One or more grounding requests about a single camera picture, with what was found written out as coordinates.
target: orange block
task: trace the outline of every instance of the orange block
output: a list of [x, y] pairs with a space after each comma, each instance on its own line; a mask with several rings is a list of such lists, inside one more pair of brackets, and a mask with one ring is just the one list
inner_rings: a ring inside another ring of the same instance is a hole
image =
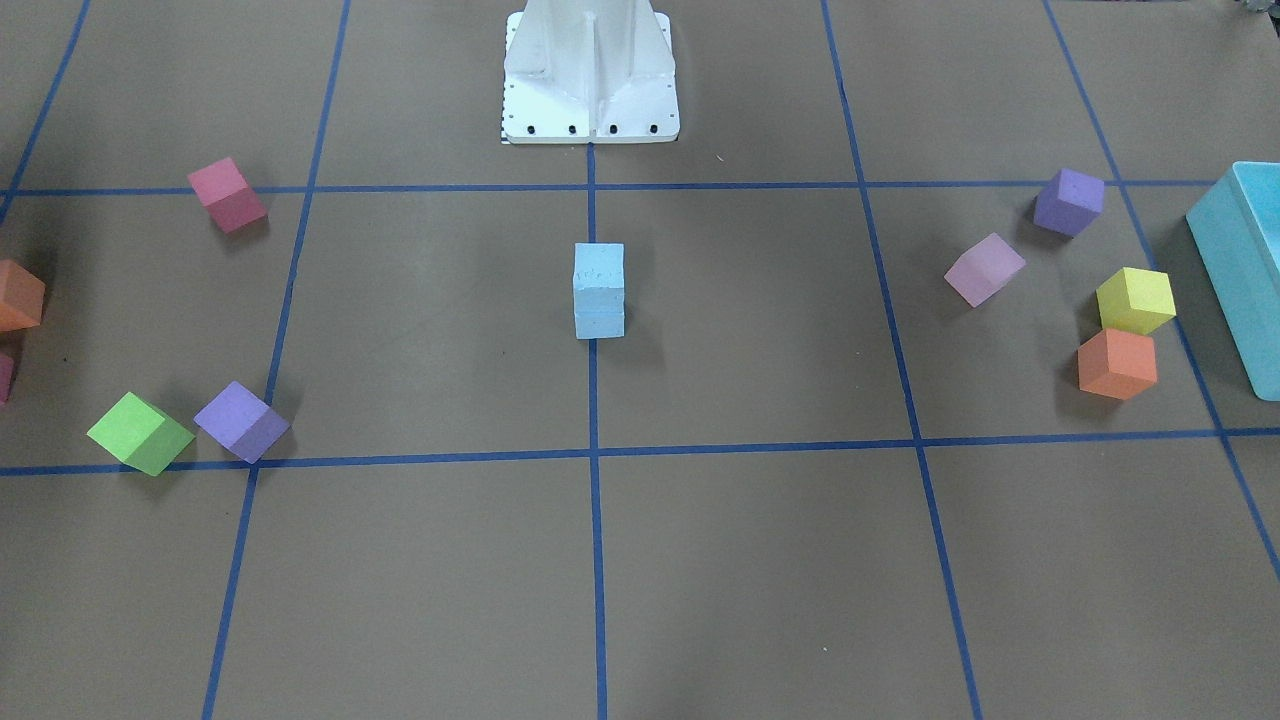
[[0, 332], [40, 324], [45, 283], [13, 260], [0, 260]]
[[1129, 400], [1156, 384], [1156, 341], [1106, 328], [1076, 352], [1080, 389]]

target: blue tape line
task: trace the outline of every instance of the blue tape line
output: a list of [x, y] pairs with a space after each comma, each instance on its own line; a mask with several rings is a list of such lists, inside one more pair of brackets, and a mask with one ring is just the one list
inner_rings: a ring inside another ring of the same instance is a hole
[[[324, 154], [324, 138], [329, 124], [329, 110], [333, 106], [333, 94], [338, 85], [338, 67], [342, 64], [342, 49], [347, 37], [347, 20], [351, 17], [351, 0], [342, 3], [342, 18], [338, 20], [338, 37], [334, 41], [333, 60], [329, 64], [329, 82], [325, 87], [324, 104], [320, 108], [320, 122], [316, 127], [315, 150], [311, 154], [311, 169], [307, 173], [307, 191], [302, 201], [302, 213], [298, 219], [298, 234], [293, 242], [293, 256], [289, 260], [289, 277], [284, 288], [284, 301], [280, 306], [280, 322], [275, 331], [275, 343], [271, 350], [271, 365], [266, 377], [266, 391], [264, 400], [268, 405], [275, 396], [275, 382], [280, 372], [280, 357], [284, 351], [284, 336], [289, 327], [289, 310], [293, 301], [293, 284], [298, 274], [298, 259], [302, 255], [302, 243], [306, 238], [307, 219], [311, 214], [311, 201], [315, 197], [316, 178], [320, 174], [320, 156]], [[205, 707], [202, 720], [212, 720], [214, 703], [218, 700], [218, 683], [221, 678], [223, 656], [227, 650], [227, 635], [230, 629], [232, 611], [236, 606], [236, 589], [239, 585], [239, 569], [244, 557], [244, 541], [248, 536], [250, 515], [253, 510], [253, 495], [257, 488], [259, 468], [251, 468], [248, 482], [244, 487], [244, 506], [241, 511], [241, 524], [236, 536], [236, 551], [232, 555], [232, 568], [227, 579], [227, 596], [223, 600], [223, 615], [218, 626], [218, 639], [214, 643], [214, 657], [209, 669], [209, 687], [205, 691]]]
[[595, 716], [598, 720], [607, 720], [609, 675], [604, 621], [604, 519], [600, 511], [600, 457], [595, 454], [591, 455], [591, 559], [595, 579]]
[[324, 104], [320, 108], [320, 123], [316, 127], [315, 150], [311, 152], [311, 169], [307, 172], [307, 191], [302, 199], [298, 233], [293, 241], [289, 275], [284, 283], [284, 302], [280, 305], [280, 320], [275, 329], [275, 347], [271, 350], [271, 365], [266, 374], [266, 389], [262, 400], [268, 405], [275, 398], [275, 382], [279, 378], [280, 360], [284, 356], [284, 340], [289, 332], [289, 315], [293, 311], [293, 287], [298, 279], [298, 261], [302, 259], [302, 246], [306, 242], [307, 225], [311, 219], [311, 202], [315, 200], [316, 181], [320, 176], [320, 159], [324, 155], [324, 140], [329, 131], [329, 110], [333, 108], [333, 94], [338, 86], [338, 68], [342, 65], [342, 49], [347, 38], [347, 20], [349, 17], [351, 0], [343, 0], [342, 18], [338, 20], [338, 40], [334, 42], [333, 60], [329, 64], [329, 82], [325, 86]]
[[[1111, 187], [1210, 187], [1213, 181], [1202, 179], [1126, 179], [1105, 181]], [[701, 190], [909, 190], [909, 188], [965, 188], [965, 187], [1043, 187], [1047, 179], [972, 179], [972, 181], [796, 181], [796, 182], [648, 182], [648, 183], [596, 183], [599, 192], [627, 191], [701, 191]], [[305, 195], [305, 184], [256, 186], [260, 195]], [[448, 192], [582, 192], [588, 183], [544, 184], [317, 184], [315, 195], [393, 195], [393, 193], [448, 193]], [[93, 197], [93, 196], [150, 196], [195, 195], [189, 187], [83, 187], [83, 188], [31, 188], [18, 190], [14, 197]]]
[[54, 106], [54, 97], [58, 96], [58, 88], [61, 87], [63, 78], [67, 77], [67, 68], [70, 65], [72, 55], [79, 44], [81, 31], [84, 29], [84, 18], [88, 17], [88, 6], [90, 0], [81, 3], [81, 12], [76, 15], [72, 36], [67, 40], [67, 49], [63, 50], [61, 61], [58, 63], [58, 72], [54, 73], [54, 81], [49, 85], [49, 92], [45, 94], [45, 102], [40, 106], [40, 114], [36, 115], [36, 124], [32, 126], [31, 135], [27, 136], [27, 146], [23, 147], [18, 168], [13, 173], [13, 179], [9, 181], [9, 192], [5, 193], [4, 202], [0, 204], [0, 223], [4, 223], [4, 219], [9, 215], [9, 208], [13, 206], [13, 200], [18, 196], [18, 188], [22, 186], [22, 177], [27, 174], [27, 165], [31, 164], [31, 155], [36, 151], [36, 141], [40, 140], [40, 131], [45, 128], [45, 120], [49, 119], [49, 110]]
[[666, 191], [666, 190], [845, 190], [856, 182], [616, 182], [600, 183], [602, 191]]
[[[653, 457], [669, 455], [748, 455], [753, 452], [851, 452], [863, 450], [900, 450], [915, 447], [978, 447], [1009, 445], [1061, 445], [1098, 442], [1149, 442], [1162, 439], [1213, 438], [1220, 434], [1230, 437], [1277, 437], [1280, 428], [1238, 428], [1219, 433], [1215, 429], [1190, 430], [1139, 430], [1124, 433], [1066, 433], [1033, 436], [979, 436], [979, 437], [938, 437], [900, 439], [855, 439], [855, 441], [817, 441], [817, 442], [764, 442], [764, 443], [723, 443], [723, 445], [654, 445], [570, 447], [557, 450], [508, 450], [492, 452], [430, 452], [406, 455], [349, 455], [326, 457], [282, 457], [264, 459], [255, 466], [266, 469], [305, 469], [305, 468], [367, 468], [376, 465], [434, 465], [451, 462], [513, 462], [521, 460], [572, 460], [591, 457]], [[239, 460], [204, 460], [197, 462], [174, 462], [172, 471], [205, 470], [243, 470], [248, 464]], [[124, 465], [20, 465], [0, 468], [0, 478], [54, 477], [54, 475], [104, 475], [115, 473], [136, 473]]]
[[232, 611], [236, 609], [236, 589], [239, 587], [239, 569], [244, 561], [244, 541], [248, 537], [248, 519], [253, 512], [253, 496], [257, 493], [257, 468], [251, 468], [244, 483], [244, 501], [241, 503], [239, 524], [236, 528], [236, 547], [232, 551], [232, 566], [227, 574], [227, 593], [223, 596], [223, 614], [218, 620], [218, 639], [214, 641], [214, 657], [209, 664], [209, 684], [205, 687], [205, 705], [201, 720], [212, 720], [214, 703], [218, 700], [218, 683], [223, 674], [223, 657], [227, 653], [227, 635], [232, 629]]
[[449, 462], [512, 462], [517, 460], [563, 460], [589, 457], [586, 448], [513, 450], [498, 452], [435, 452], [421, 455], [372, 455], [344, 457], [284, 457], [261, 460], [262, 468], [367, 468], [374, 465], [435, 465]]
[[317, 184], [319, 193], [342, 192], [581, 192], [582, 183], [554, 184]]
[[1235, 428], [1225, 433], [1230, 437], [1275, 437], [1280, 436], [1280, 428]]
[[595, 242], [595, 143], [586, 143], [586, 241]]
[[997, 445], [1053, 445], [1053, 443], [1212, 438], [1217, 437], [1217, 434], [1219, 434], [1217, 430], [1193, 429], [1193, 430], [1138, 430], [1126, 433], [940, 437], [940, 438], [924, 438], [920, 441], [920, 445], [923, 445], [924, 447], [979, 447], [979, 446], [997, 446]]
[[955, 630], [956, 647], [960, 652], [960, 664], [964, 670], [965, 688], [969, 692], [969, 706], [974, 720], [982, 720], [982, 701], [978, 696], [978, 683], [973, 670], [973, 661], [969, 655], [969, 641], [964, 629], [964, 619], [960, 614], [960, 600], [955, 589], [955, 579], [951, 574], [951, 560], [947, 552], [946, 536], [942, 532], [942, 518], [938, 514], [937, 500], [933, 496], [933, 482], [929, 474], [929, 461], [920, 443], [920, 423], [915, 413], [915, 398], [911, 393], [911, 380], [906, 369], [906, 357], [902, 352], [902, 341], [897, 331], [897, 319], [893, 314], [893, 300], [890, 295], [888, 275], [884, 272], [884, 259], [881, 254], [879, 237], [876, 232], [876, 217], [872, 213], [870, 195], [867, 190], [867, 176], [863, 172], [861, 151], [858, 147], [858, 132], [854, 127], [854, 114], [849, 104], [849, 95], [845, 91], [845, 73], [840, 61], [840, 49], [836, 45], [836, 32], [831, 22], [831, 6], [827, 0], [822, 0], [822, 19], [827, 29], [827, 46], [831, 50], [831, 64], [836, 73], [836, 87], [840, 91], [840, 105], [845, 115], [845, 129], [849, 133], [849, 149], [854, 158], [854, 172], [858, 176], [859, 193], [863, 201], [863, 214], [867, 219], [867, 234], [870, 240], [872, 255], [876, 259], [876, 275], [879, 279], [881, 296], [884, 304], [884, 316], [888, 320], [890, 338], [893, 342], [893, 357], [897, 361], [899, 380], [902, 384], [902, 400], [906, 405], [908, 420], [911, 425], [911, 439], [915, 445], [916, 464], [920, 470], [920, 482], [924, 488], [924, 497], [929, 506], [929, 520], [933, 525], [933, 542], [937, 547], [938, 565], [942, 571], [942, 582], [946, 587], [947, 603], [951, 607], [951, 625]]
[[[1133, 205], [1133, 200], [1129, 197], [1129, 191], [1125, 187], [1128, 183], [1124, 182], [1124, 178], [1120, 174], [1120, 168], [1116, 164], [1115, 155], [1111, 152], [1111, 143], [1107, 142], [1106, 133], [1102, 131], [1102, 123], [1098, 122], [1098, 115], [1093, 110], [1093, 102], [1089, 100], [1089, 92], [1084, 88], [1084, 81], [1075, 65], [1075, 59], [1071, 56], [1071, 49], [1066, 44], [1066, 36], [1062, 33], [1061, 26], [1059, 26], [1057, 15], [1053, 14], [1053, 8], [1048, 0], [1041, 0], [1041, 4], [1044, 8], [1044, 13], [1048, 15], [1050, 24], [1053, 27], [1053, 35], [1057, 36], [1057, 44], [1062, 50], [1062, 56], [1066, 59], [1068, 68], [1071, 70], [1071, 78], [1075, 81], [1075, 87], [1080, 94], [1080, 99], [1084, 101], [1084, 108], [1089, 113], [1089, 122], [1093, 123], [1093, 131], [1098, 136], [1098, 143], [1102, 146], [1102, 154], [1107, 158], [1107, 165], [1111, 168], [1112, 176], [1115, 176], [1115, 178], [1120, 182], [1120, 196], [1124, 199], [1125, 209], [1129, 211], [1129, 220], [1133, 223], [1134, 232], [1138, 233], [1138, 242], [1142, 245], [1142, 251], [1147, 256], [1148, 266], [1158, 269], [1156, 254], [1147, 240], [1147, 233], [1142, 227], [1142, 220], [1138, 218], [1138, 211]], [[1192, 351], [1190, 341], [1187, 338], [1187, 332], [1184, 331], [1180, 319], [1174, 318], [1174, 328], [1178, 331], [1178, 340], [1183, 343], [1183, 352], [1187, 354], [1187, 361], [1192, 366], [1192, 374], [1194, 374], [1196, 384], [1199, 387], [1201, 397], [1204, 400], [1204, 407], [1208, 410], [1210, 418], [1213, 421], [1213, 428], [1221, 439], [1222, 450], [1226, 452], [1231, 473], [1235, 475], [1235, 482], [1240, 487], [1240, 495], [1243, 496], [1244, 503], [1249, 510], [1249, 516], [1253, 519], [1254, 529], [1258, 533], [1258, 538], [1262, 541], [1262, 547], [1266, 550], [1267, 559], [1271, 561], [1271, 570], [1275, 574], [1276, 580], [1280, 580], [1280, 555], [1276, 553], [1275, 543], [1271, 541], [1271, 533], [1267, 530], [1267, 525], [1263, 521], [1262, 511], [1258, 509], [1257, 502], [1253, 498], [1253, 492], [1249, 489], [1249, 482], [1245, 479], [1244, 471], [1240, 469], [1240, 464], [1235, 459], [1235, 450], [1231, 447], [1230, 434], [1222, 425], [1222, 419], [1217, 413], [1217, 405], [1213, 402], [1213, 396], [1208, 389], [1208, 383], [1204, 382], [1204, 373], [1201, 372], [1199, 363], [1196, 360], [1196, 352]]]
[[[586, 143], [586, 241], [595, 242], [595, 143]], [[591, 465], [591, 573], [595, 602], [595, 715], [609, 716], [609, 673], [604, 616], [604, 521], [600, 512], [599, 342], [586, 342], [586, 421]]]

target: blue tape grid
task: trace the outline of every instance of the blue tape grid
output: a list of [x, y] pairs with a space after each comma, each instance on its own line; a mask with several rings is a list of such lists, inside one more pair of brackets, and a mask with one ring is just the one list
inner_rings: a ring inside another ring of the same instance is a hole
[[[329, 111], [333, 104], [334, 88], [337, 86], [338, 72], [342, 61], [342, 50], [346, 38], [347, 22], [351, 13], [351, 0], [344, 0], [342, 17], [339, 20], [337, 38], [334, 44], [333, 59], [330, 63], [329, 81], [325, 88], [325, 97], [321, 106], [320, 120], [316, 132], [315, 149], [306, 186], [269, 186], [256, 188], [262, 193], [276, 195], [302, 195], [303, 204], [298, 231], [294, 240], [293, 256], [291, 259], [289, 273], [285, 282], [284, 300], [280, 307], [280, 318], [276, 328], [275, 343], [271, 354], [270, 370], [265, 397], [270, 402], [275, 383], [279, 375], [280, 360], [284, 352], [284, 341], [288, 332], [289, 315], [292, 311], [293, 287], [297, 281], [298, 263], [306, 240], [307, 223], [310, 219], [311, 204], [316, 195], [323, 193], [412, 193], [412, 192], [586, 192], [588, 196], [588, 241], [596, 241], [596, 195], [598, 192], [620, 191], [716, 191], [716, 190], [856, 190], [861, 201], [868, 236], [876, 259], [877, 277], [879, 279], [881, 295], [884, 306], [886, 319], [893, 343], [895, 360], [899, 368], [899, 378], [902, 387], [904, 405], [911, 427], [910, 438], [891, 438], [877, 441], [846, 441], [846, 442], [788, 442], [788, 443], [740, 443], [740, 445], [690, 445], [690, 446], [649, 446], [649, 447], [602, 447], [599, 443], [599, 401], [598, 401], [598, 347], [595, 341], [588, 343], [588, 377], [589, 377], [589, 447], [563, 448], [563, 450], [527, 450], [507, 452], [452, 452], [452, 454], [424, 454], [424, 455], [388, 455], [388, 456], [338, 456], [338, 457], [310, 457], [310, 459], [280, 459], [262, 460], [250, 466], [239, 461], [197, 461], [177, 462], [174, 470], [202, 471], [202, 470], [234, 470], [247, 469], [247, 483], [241, 518], [237, 529], [236, 544], [232, 553], [232, 564], [228, 574], [223, 612], [219, 621], [218, 638], [210, 666], [209, 685], [206, 689], [202, 717], [212, 717], [218, 693], [218, 683], [221, 671], [221, 662], [225, 653], [227, 637], [230, 629], [232, 614], [234, 610], [236, 589], [238, 585], [239, 569], [243, 562], [244, 546], [248, 537], [250, 519], [252, 515], [253, 497], [257, 487], [257, 478], [261, 469], [278, 468], [335, 468], [335, 466], [370, 466], [370, 465], [413, 465], [436, 462], [492, 462], [492, 461], [526, 461], [549, 459], [586, 459], [590, 462], [590, 505], [593, 529], [593, 557], [594, 557], [594, 583], [595, 583], [595, 630], [596, 630], [596, 701], [598, 717], [608, 717], [608, 682], [605, 665], [605, 614], [604, 614], [604, 548], [603, 548], [603, 518], [600, 510], [600, 457], [636, 457], [657, 455], [712, 455], [712, 454], [750, 454], [750, 452], [819, 452], [819, 451], [858, 451], [858, 450], [887, 450], [887, 448], [914, 448], [924, 488], [925, 500], [929, 509], [929, 519], [933, 527], [934, 542], [938, 552], [938, 561], [947, 592], [947, 601], [951, 609], [952, 625], [956, 635], [956, 644], [964, 669], [965, 683], [969, 692], [972, 712], [975, 719], [982, 717], [982, 703], [973, 669], [973, 662], [968, 651], [968, 642], [964, 632], [964, 621], [960, 611], [960, 602], [955, 591], [951, 575], [950, 560], [946, 548], [946, 537], [942, 528], [941, 515], [937, 509], [929, 475], [928, 457], [925, 450], [929, 447], [956, 447], [956, 446], [998, 446], [998, 445], [1036, 445], [1036, 443], [1084, 443], [1084, 442], [1133, 442], [1133, 441], [1170, 441], [1187, 438], [1216, 438], [1220, 441], [1231, 470], [1239, 484], [1242, 496], [1249, 509], [1258, 536], [1271, 560], [1272, 569], [1280, 579], [1280, 559], [1277, 559], [1274, 542], [1254, 502], [1253, 493], [1242, 471], [1235, 456], [1231, 438], [1234, 437], [1276, 437], [1280, 428], [1225, 428], [1212, 396], [1204, 382], [1199, 364], [1196, 360], [1190, 343], [1181, 327], [1175, 320], [1179, 340], [1194, 372], [1196, 380], [1201, 389], [1208, 414], [1212, 419], [1211, 429], [1192, 430], [1156, 430], [1133, 433], [1070, 433], [1070, 434], [1028, 434], [1028, 436], [992, 436], [992, 437], [950, 437], [927, 438], [920, 433], [919, 421], [915, 413], [915, 402], [911, 395], [910, 377], [908, 372], [905, 354], [902, 351], [897, 323], [893, 314], [893, 301], [890, 292], [888, 278], [884, 272], [883, 259], [879, 250], [879, 240], [876, 231], [876, 219], [872, 209], [869, 190], [878, 188], [961, 188], [961, 187], [1039, 187], [1047, 179], [974, 179], [974, 181], [899, 181], [877, 182], [868, 181], [861, 165], [861, 154], [858, 145], [858, 135], [854, 123], [854, 111], [849, 101], [840, 53], [836, 44], [835, 29], [831, 19], [831, 9], [827, 0], [820, 1], [824, 29], [827, 33], [828, 50], [832, 58], [836, 86], [840, 92], [841, 109], [845, 117], [849, 136], [850, 154], [854, 164], [856, 181], [836, 182], [692, 182], [692, 183], [599, 183], [596, 182], [595, 147], [586, 146], [586, 182], [585, 183], [549, 183], [549, 184], [319, 184], [317, 176], [324, 141], [328, 128]], [[1134, 231], [1142, 243], [1149, 266], [1156, 268], [1157, 263], [1146, 232], [1129, 196], [1129, 187], [1208, 187], [1212, 179], [1124, 179], [1120, 174], [1110, 143], [1098, 120], [1097, 113], [1088, 96], [1084, 82], [1071, 56], [1066, 38], [1057, 23], [1050, 0], [1042, 0], [1042, 5], [1052, 24], [1057, 37], [1062, 56], [1068, 63], [1071, 77], [1076, 85], [1080, 99], [1085, 105], [1089, 120], [1097, 133], [1102, 146], [1112, 179], [1106, 181], [1110, 187], [1116, 187], [1124, 200]], [[67, 69], [88, 18], [91, 0], [83, 0], [79, 13], [76, 17], [70, 37], [68, 38], [61, 60], [54, 79], [50, 83], [45, 101], [40, 109], [36, 122], [23, 149], [18, 167], [9, 182], [8, 188], [0, 190], [0, 222], [4, 222], [14, 200], [18, 197], [92, 197], [92, 196], [164, 196], [164, 195], [191, 195], [189, 187], [138, 187], [138, 188], [23, 188], [22, 181], [35, 152], [40, 133], [45, 126], [58, 90], [61, 86]], [[69, 475], [69, 474], [108, 474], [131, 473], [132, 470], [122, 465], [64, 465], [64, 466], [14, 466], [0, 468], [0, 477], [35, 477], [35, 475]]]

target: foam block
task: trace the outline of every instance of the foam block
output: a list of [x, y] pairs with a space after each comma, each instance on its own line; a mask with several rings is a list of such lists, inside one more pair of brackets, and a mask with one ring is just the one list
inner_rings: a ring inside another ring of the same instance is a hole
[[13, 260], [0, 260], [0, 332], [40, 324], [45, 283]]
[[0, 405], [9, 402], [9, 388], [13, 386], [13, 357], [0, 352]]
[[1253, 393], [1280, 401], [1280, 163], [1233, 163], [1187, 213]]
[[124, 393], [86, 434], [120, 462], [152, 478], [196, 438], [177, 420], [132, 392]]
[[1103, 328], [1151, 334], [1178, 315], [1165, 273], [1121, 268], [1098, 287], [1097, 295]]
[[214, 222], [225, 233], [236, 232], [266, 217], [262, 201], [257, 199], [257, 193], [230, 158], [223, 158], [207, 168], [191, 173], [187, 181], [196, 191], [200, 204], [209, 210]]
[[237, 382], [196, 414], [196, 424], [246, 462], [257, 462], [289, 429], [284, 418]]
[[1102, 181], [1062, 168], [1036, 197], [1034, 223], [1068, 236], [1078, 236], [1102, 214]]
[[991, 233], [965, 250], [945, 277], [965, 302], [977, 307], [1009, 284], [1024, 266], [1027, 260], [1009, 247], [1002, 237]]
[[622, 337], [626, 324], [622, 245], [573, 247], [573, 325], [579, 340]]
[[1129, 400], [1156, 384], [1156, 341], [1112, 328], [1089, 338], [1076, 352], [1080, 389]]
[[603, 340], [626, 334], [622, 313], [573, 313], [577, 340]]

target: yellow block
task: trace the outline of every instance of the yellow block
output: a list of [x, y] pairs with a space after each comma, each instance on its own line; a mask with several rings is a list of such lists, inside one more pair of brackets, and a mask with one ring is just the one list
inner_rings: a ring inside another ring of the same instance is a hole
[[1098, 287], [1102, 327], [1151, 334], [1178, 315], [1169, 275], [1155, 270], [1121, 268]]

